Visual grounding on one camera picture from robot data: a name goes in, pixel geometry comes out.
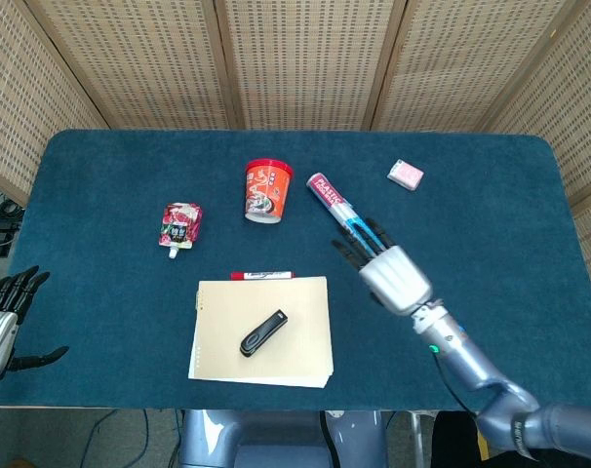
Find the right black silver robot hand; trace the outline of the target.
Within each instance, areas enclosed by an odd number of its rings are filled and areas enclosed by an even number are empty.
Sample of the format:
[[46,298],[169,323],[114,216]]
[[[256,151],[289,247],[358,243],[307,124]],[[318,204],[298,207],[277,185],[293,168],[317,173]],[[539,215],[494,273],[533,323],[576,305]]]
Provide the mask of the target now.
[[340,226],[338,231],[342,241],[332,240],[333,246],[386,310],[408,316],[433,297],[427,277],[372,218],[351,227]]

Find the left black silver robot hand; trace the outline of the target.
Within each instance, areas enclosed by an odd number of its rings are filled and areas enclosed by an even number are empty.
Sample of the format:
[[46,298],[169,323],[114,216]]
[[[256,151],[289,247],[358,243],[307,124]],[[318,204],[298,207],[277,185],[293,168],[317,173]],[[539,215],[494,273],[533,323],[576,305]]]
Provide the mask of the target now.
[[35,265],[0,280],[0,380],[8,371],[37,369],[55,363],[69,350],[68,346],[61,346],[45,355],[16,356],[20,327],[36,293],[49,277],[49,272],[39,273],[39,266]]

